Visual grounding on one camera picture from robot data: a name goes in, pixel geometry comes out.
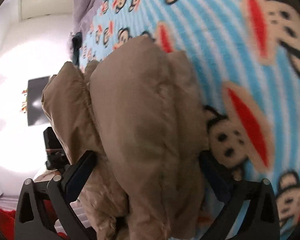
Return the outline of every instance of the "tan fabric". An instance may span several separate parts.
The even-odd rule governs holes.
[[[175,85],[175,107],[178,123],[179,170],[178,201],[172,237],[190,239],[195,235],[199,208],[203,199],[202,173],[198,153],[208,149],[205,116],[194,69],[184,51],[167,54]]]
[[[129,195],[133,240],[194,236],[198,154],[208,148],[198,91],[184,52],[165,54],[146,37],[116,49],[90,78],[100,137]]]
[[[66,62],[45,87],[42,108],[71,164],[86,150],[98,152],[98,165],[79,199],[98,239],[110,239],[115,235],[116,217],[127,215],[127,197],[108,165],[83,75],[72,63]]]
[[[198,154],[208,149],[199,91],[185,52],[166,54],[147,37],[91,61],[85,74],[67,62],[50,80],[42,107],[70,163],[98,152],[80,200],[99,240],[194,236]],[[129,227],[116,232],[116,217]]]
[[[83,74],[84,82],[89,83],[90,77],[91,77],[92,73],[94,72],[94,70],[96,69],[96,67],[99,65],[99,63],[100,62],[98,62],[96,60],[92,60],[87,64],[85,72]]]

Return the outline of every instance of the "red cloth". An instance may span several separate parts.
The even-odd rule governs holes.
[[[46,211],[49,218],[56,218],[55,212],[52,208],[50,201],[45,202]],[[16,211],[6,211],[0,209],[0,231],[7,240],[14,240],[14,220],[16,216]],[[64,239],[68,239],[67,235],[64,233],[58,233]]]

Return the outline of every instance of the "light blue striped blanket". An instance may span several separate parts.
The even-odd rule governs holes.
[[[211,152],[234,177],[270,179],[282,233],[293,227],[300,220],[300,10],[291,0],[104,0],[80,68],[139,35],[166,52],[187,52]],[[205,201],[215,217],[222,205],[211,190]]]

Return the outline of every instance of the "bed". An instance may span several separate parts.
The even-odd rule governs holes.
[[[300,220],[298,0],[98,0],[77,31],[83,72],[140,35],[167,53],[185,50],[203,92],[210,151],[237,179],[270,179],[282,239],[290,234]],[[209,189],[205,203],[216,217],[222,205]]]

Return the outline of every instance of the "screw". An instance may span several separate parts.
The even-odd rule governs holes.
[[[263,179],[263,181],[262,181],[264,184],[266,184],[266,185],[270,185],[270,181],[269,181],[269,179]]]
[[[61,176],[60,175],[56,175],[56,176],[53,177],[53,180],[54,181],[59,181],[59,180],[61,180]]]
[[[29,185],[29,184],[31,183],[31,181],[32,181],[32,179],[26,179],[26,180],[25,180],[25,184],[26,184],[26,185]]]

